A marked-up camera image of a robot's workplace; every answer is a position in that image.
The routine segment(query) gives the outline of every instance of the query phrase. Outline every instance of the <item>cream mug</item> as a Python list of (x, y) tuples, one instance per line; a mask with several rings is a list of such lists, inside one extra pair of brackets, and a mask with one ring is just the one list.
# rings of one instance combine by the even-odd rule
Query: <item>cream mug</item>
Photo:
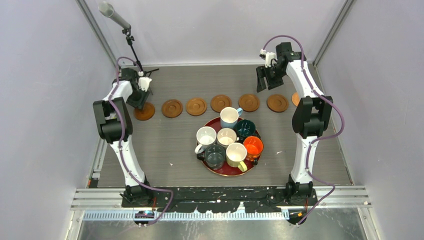
[(226, 148), (226, 162), (230, 167), (238, 168), (243, 173), (248, 170), (248, 166), (246, 166), (245, 158), (248, 155), (248, 151), (246, 147), (238, 142), (231, 143)]
[(222, 128), (218, 131), (216, 136), (216, 142), (223, 146), (225, 149), (232, 143), (235, 143), (239, 140), (237, 137), (236, 131), (231, 128)]

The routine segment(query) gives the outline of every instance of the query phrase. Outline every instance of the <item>dark green mug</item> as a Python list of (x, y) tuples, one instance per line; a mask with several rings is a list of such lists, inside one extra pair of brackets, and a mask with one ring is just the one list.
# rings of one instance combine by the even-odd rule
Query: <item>dark green mug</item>
[(247, 137), (255, 136), (259, 137), (259, 135), (256, 133), (256, 126), (255, 124), (247, 119), (243, 119), (237, 122), (237, 124), (234, 127), (235, 132), (237, 133), (238, 141), (239, 143), (243, 143)]

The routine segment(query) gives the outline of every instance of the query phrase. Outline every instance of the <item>white mug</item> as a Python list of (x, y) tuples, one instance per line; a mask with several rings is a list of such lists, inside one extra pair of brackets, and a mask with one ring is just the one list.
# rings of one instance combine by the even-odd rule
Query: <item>white mug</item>
[(241, 107), (235, 109), (233, 107), (228, 106), (222, 109), (221, 113), (219, 114), (221, 118), (221, 128), (234, 128), (242, 113), (243, 109)]
[(216, 141), (219, 145), (223, 146), (225, 149), (228, 145), (235, 143), (239, 140), (237, 137), (236, 131), (231, 128), (223, 128), (219, 130), (218, 135), (216, 136)]
[(217, 140), (217, 132), (210, 126), (201, 127), (197, 130), (196, 139), (198, 145), (194, 149), (196, 154), (203, 152), (209, 145), (212, 145)]
[(248, 170), (248, 166), (246, 166), (245, 158), (248, 155), (248, 151), (246, 147), (238, 142), (231, 143), (226, 148), (226, 162), (230, 167), (238, 168), (243, 173)]

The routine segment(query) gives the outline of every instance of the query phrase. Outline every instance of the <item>cable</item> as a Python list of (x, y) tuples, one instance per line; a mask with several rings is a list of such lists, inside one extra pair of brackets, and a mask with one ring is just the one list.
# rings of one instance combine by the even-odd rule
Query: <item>cable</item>
[(151, 211), (155, 211), (155, 207), (156, 207), (156, 197), (154, 197), (154, 201), (153, 201), (153, 206), (151, 206)]
[(309, 171), (309, 155), (310, 155), (310, 153), (311, 153), (311, 149), (312, 149), (312, 144), (314, 144), (315, 142), (317, 142), (317, 141), (320, 141), (320, 140), (325, 140), (325, 139), (331, 139), (331, 138), (335, 138), (335, 137), (337, 137), (337, 136), (339, 136), (342, 132), (343, 132), (343, 130), (345, 129), (345, 118), (343, 117), (343, 114), (342, 114), (342, 112), (340, 111), (340, 109), (336, 106), (336, 105), (334, 105), (334, 103), (332, 103), (331, 101), (329, 101), (327, 98), (325, 98), (325, 97), (323, 97), (323, 96), (321, 96), (316, 90), (314, 90), (314, 87), (313, 87), (313, 85), (312, 85), (312, 82), (311, 82), (311, 80), (309, 79), (309, 77), (308, 77), (308, 74), (307, 74), (307, 72), (306, 72), (306, 70), (305, 70), (305, 64), (304, 64), (304, 58), (305, 58), (305, 52), (304, 52), (304, 48), (302, 47), (302, 44), (296, 39), (296, 38), (294, 38), (294, 37), (292, 37), (292, 36), (289, 36), (289, 35), (277, 35), (277, 36), (274, 36), (274, 37), (272, 37), (271, 39), (269, 39), (266, 43), (265, 43), (265, 45), (263, 46), (263, 50), (265, 50), (265, 48), (267, 47), (267, 45), (272, 41), (272, 40), (274, 40), (274, 39), (276, 39), (276, 38), (289, 38), (289, 39), (292, 39), (292, 40), (294, 40), (298, 45), (299, 45), (299, 47), (300, 47), (300, 52), (301, 52), (301, 59), (300, 59), (300, 66), (301, 66), (301, 68), (302, 68), (302, 72), (303, 72), (303, 75), (304, 75), (304, 77), (306, 78), (306, 81), (307, 81), (307, 83), (309, 84), (309, 86), (310, 86), (310, 88), (312, 89), (312, 92), (317, 96), (317, 97), (319, 97), (320, 99), (322, 99), (324, 102), (326, 102), (326, 103), (328, 103), (337, 113), (338, 113), (338, 115), (340, 116), (340, 120), (341, 120), (341, 127), (340, 127), (340, 130), (336, 133), (336, 134), (333, 134), (333, 135), (331, 135), (331, 136), (322, 136), (322, 137), (318, 137), (317, 139), (315, 139), (315, 140), (313, 140), (313, 141), (311, 141), (310, 143), (309, 143), (309, 147), (308, 147), (308, 149), (307, 149), (307, 153), (306, 153), (306, 172), (307, 172), (307, 174), (309, 174), (309, 176), (312, 178), (312, 179), (314, 179), (315, 181), (318, 181), (318, 182), (320, 182), (320, 183), (322, 183), (322, 184), (325, 184), (325, 185), (327, 185), (327, 186), (330, 186), (330, 187), (332, 187), (332, 189), (327, 193), (327, 194), (325, 194), (323, 197), (321, 197), (321, 199), (319, 199), (314, 205), (313, 205), (313, 207), (309, 210), (309, 212), (307, 212), (303, 217), (302, 217), (302, 219), (296, 224), (296, 225), (300, 225), (301, 223), (303, 223), (304, 221), (305, 221), (305, 219), (308, 217), (308, 215), (318, 206), (318, 204), (320, 204), (320, 202), (322, 201), (322, 200), (324, 200), (326, 197), (328, 197), (330, 194), (332, 194), (333, 192), (334, 192), (334, 190), (336, 189), (336, 186), (334, 185), (334, 184), (332, 184), (332, 183), (328, 183), (328, 182), (326, 182), (326, 181), (324, 181), (324, 180), (321, 180), (321, 179), (319, 179), (318, 177), (316, 177), (316, 176), (314, 176), (314, 175), (312, 175), (312, 173)]
[(142, 183), (141, 181), (139, 181), (135, 176), (134, 176), (134, 174), (130, 171), (130, 169), (128, 168), (128, 166), (127, 166), (127, 164), (125, 163), (125, 160), (124, 160), (124, 154), (123, 154), (123, 150), (122, 150), (122, 141), (124, 140), (124, 136), (125, 136), (125, 125), (124, 125), (124, 122), (122, 121), (122, 114), (121, 114), (121, 112), (119, 111), (119, 109), (118, 109), (118, 107), (116, 106), (116, 104), (112, 101), (112, 97), (113, 97), (113, 95), (115, 94), (115, 92), (117, 91), (117, 89), (118, 89), (118, 86), (119, 86), (119, 60), (121, 60), (121, 59), (128, 59), (128, 60), (130, 60), (130, 61), (132, 61), (134, 64), (136, 64), (137, 66), (138, 66), (138, 64), (134, 61), (134, 60), (132, 60), (131, 58), (128, 58), (128, 57), (126, 57), (126, 56), (121, 56), (121, 57), (119, 57), (117, 60), (116, 60), (116, 67), (115, 67), (115, 69), (116, 69), (116, 86), (115, 86), (115, 88), (112, 90), (112, 92), (110, 93), (110, 95), (109, 95), (109, 98), (107, 99), (108, 101), (109, 101), (109, 103), (110, 103), (110, 105), (112, 105), (112, 107), (113, 107), (113, 109), (115, 110), (115, 112), (116, 112), (116, 115), (117, 115), (117, 117), (118, 117), (118, 120), (120, 121), (120, 125), (121, 125), (121, 129), (122, 129), (122, 133), (121, 133), (121, 136), (120, 136), (120, 139), (119, 139), (119, 142), (118, 142), (118, 148), (119, 148), (119, 156), (120, 156), (120, 159), (122, 160), (122, 165), (123, 165), (123, 168), (125, 169), (125, 171), (129, 174), (129, 176), (134, 180), (134, 181), (136, 181), (139, 185), (141, 185), (142, 187), (144, 187), (144, 188), (146, 188), (146, 189), (150, 189), (150, 190), (152, 190), (152, 191), (157, 191), (157, 192), (163, 192), (163, 193), (171, 193), (171, 196), (170, 196), (170, 198), (169, 198), (169, 201), (168, 201), (168, 203), (166, 204), (166, 206), (165, 206), (165, 208), (163, 209), (163, 211), (160, 213), (160, 215), (155, 219), (155, 220), (153, 220), (153, 221), (151, 221), (151, 222), (149, 222), (148, 224), (147, 224), (147, 226), (150, 226), (150, 225), (152, 225), (152, 224), (155, 224), (155, 223), (157, 223), (158, 222), (158, 220), (162, 217), (162, 215), (168, 210), (168, 208), (169, 208), (169, 206), (170, 206), (170, 204), (171, 204), (171, 202), (172, 202), (172, 200), (173, 200), (173, 198), (174, 198), (174, 192), (172, 191), (172, 190), (168, 190), (168, 189), (161, 189), (161, 188), (155, 188), (155, 187), (151, 187), (151, 186), (148, 186), (148, 185), (146, 185), (146, 184), (144, 184), (144, 183)]
[(275, 58), (272, 58), (271, 59), (271, 66), (275, 66), (275, 65), (273, 65), (273, 60), (274, 60), (274, 62), (275, 62), (275, 65), (277, 65), (278, 63), (277, 63), (277, 60), (275, 59)]
[(131, 58), (129, 58), (129, 57), (126, 57), (126, 56), (120, 56), (120, 57), (118, 57), (118, 59), (116, 60), (116, 65), (115, 65), (115, 72), (116, 72), (116, 85), (119, 85), (119, 60), (121, 60), (121, 59), (127, 59), (127, 60), (130, 60), (130, 61), (132, 61), (137, 67), (138, 67), (138, 70), (140, 70), (140, 72), (142, 72), (142, 67), (140, 66), (140, 65), (138, 65), (135, 61), (133, 61), (133, 60), (131, 60)]

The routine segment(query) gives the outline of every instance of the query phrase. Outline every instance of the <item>orange mug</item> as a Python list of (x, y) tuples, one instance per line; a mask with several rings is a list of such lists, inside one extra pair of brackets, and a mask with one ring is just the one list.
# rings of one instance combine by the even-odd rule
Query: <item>orange mug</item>
[(243, 142), (247, 150), (246, 160), (253, 162), (254, 165), (258, 164), (258, 158), (264, 150), (264, 143), (257, 136), (249, 136)]

